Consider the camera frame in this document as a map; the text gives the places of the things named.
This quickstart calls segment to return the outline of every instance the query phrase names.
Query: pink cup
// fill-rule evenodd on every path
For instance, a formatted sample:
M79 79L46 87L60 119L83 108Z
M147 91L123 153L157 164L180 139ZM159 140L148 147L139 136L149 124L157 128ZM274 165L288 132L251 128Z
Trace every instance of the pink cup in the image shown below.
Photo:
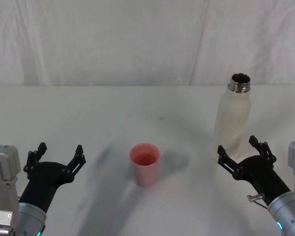
M149 187L158 180L158 166L161 152L153 144L138 144L130 151L135 182Z

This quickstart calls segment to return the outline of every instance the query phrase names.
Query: white backdrop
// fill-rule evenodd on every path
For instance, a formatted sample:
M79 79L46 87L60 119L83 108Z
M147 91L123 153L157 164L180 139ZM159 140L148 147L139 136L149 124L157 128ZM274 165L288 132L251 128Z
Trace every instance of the white backdrop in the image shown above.
M295 84L295 0L0 0L0 85Z

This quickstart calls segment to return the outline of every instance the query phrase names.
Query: white table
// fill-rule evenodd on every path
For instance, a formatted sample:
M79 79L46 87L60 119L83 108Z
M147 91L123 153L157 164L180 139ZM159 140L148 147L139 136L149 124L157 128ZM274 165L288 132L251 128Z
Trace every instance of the white table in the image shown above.
M15 145L21 166L46 142L41 161L67 164L78 144L87 163L60 187L45 236L278 236L270 214L246 195L253 188L211 155L224 87L0 88L0 144ZM254 134L277 156L275 170L292 189L288 145L295 140L295 87L253 86L242 158L256 153ZM163 153L162 179L149 189L131 180L128 153L141 142ZM19 194L27 184L18 175Z

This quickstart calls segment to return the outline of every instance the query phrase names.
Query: frosted bottle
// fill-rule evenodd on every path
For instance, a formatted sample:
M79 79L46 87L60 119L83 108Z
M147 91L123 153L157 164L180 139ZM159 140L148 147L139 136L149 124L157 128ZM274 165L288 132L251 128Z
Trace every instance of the frosted bottle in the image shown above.
M234 74L220 98L214 127L213 158L217 161L217 148L222 145L232 159L237 159L241 136L246 128L251 108L250 77Z

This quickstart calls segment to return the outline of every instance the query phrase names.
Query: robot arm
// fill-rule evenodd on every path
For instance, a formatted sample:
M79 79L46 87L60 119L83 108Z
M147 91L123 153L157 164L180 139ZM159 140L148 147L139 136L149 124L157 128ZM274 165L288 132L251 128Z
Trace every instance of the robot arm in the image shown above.
M37 151L29 152L24 167L29 183L18 200L15 188L20 171L18 152L13 146L0 146L0 236L40 236L57 189L71 183L86 163L81 145L67 166L39 162L46 150L45 143L41 143Z
M16 221L19 202L15 183L20 172L18 151L13 146L0 145L0 235Z
M251 136L249 143L257 149L260 155L246 158L240 163L234 162L219 146L220 164L233 175L236 180L245 180L252 184L258 195L255 199L262 199L268 206L268 211L275 219L283 236L295 236L295 193L291 192L286 184L273 170L276 157L271 153L267 143L259 143L256 137ZM289 166L295 174L295 142L289 148Z

